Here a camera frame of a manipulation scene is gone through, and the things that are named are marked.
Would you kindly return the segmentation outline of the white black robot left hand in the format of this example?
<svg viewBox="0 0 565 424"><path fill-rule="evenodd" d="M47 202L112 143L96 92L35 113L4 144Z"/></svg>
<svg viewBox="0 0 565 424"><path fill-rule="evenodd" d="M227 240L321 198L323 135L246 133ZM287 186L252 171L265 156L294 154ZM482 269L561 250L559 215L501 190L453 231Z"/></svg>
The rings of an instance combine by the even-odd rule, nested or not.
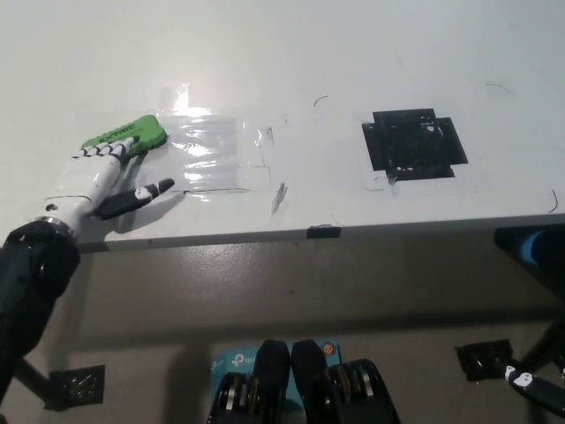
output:
<svg viewBox="0 0 565 424"><path fill-rule="evenodd" d="M81 148L63 167L45 197L40 219L65 225L77 236L89 216L109 220L143 208L167 192L175 181L165 178L151 185L113 194L111 191L131 159L139 137Z"/></svg>

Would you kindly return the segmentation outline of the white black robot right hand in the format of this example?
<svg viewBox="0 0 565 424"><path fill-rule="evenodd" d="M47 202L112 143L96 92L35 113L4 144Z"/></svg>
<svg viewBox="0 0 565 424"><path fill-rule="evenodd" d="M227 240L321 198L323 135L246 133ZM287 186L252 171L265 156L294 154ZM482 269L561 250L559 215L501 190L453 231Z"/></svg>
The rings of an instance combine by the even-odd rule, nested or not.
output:
<svg viewBox="0 0 565 424"><path fill-rule="evenodd" d="M506 366L506 382L521 396L543 409L564 416L564 389L532 373Z"/></svg>

